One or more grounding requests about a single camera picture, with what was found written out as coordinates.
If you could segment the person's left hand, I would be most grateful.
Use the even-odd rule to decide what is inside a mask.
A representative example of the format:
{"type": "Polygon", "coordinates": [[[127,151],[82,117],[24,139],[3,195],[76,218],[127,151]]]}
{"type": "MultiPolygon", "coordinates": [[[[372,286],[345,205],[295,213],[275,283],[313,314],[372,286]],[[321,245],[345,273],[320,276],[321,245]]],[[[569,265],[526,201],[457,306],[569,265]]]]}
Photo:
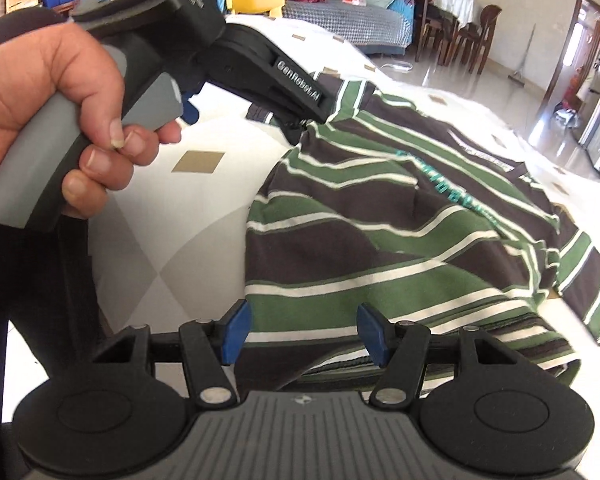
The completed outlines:
{"type": "Polygon", "coordinates": [[[76,24],[0,45],[0,224],[91,218],[160,145],[181,141],[180,95],[146,40],[76,24]]]}

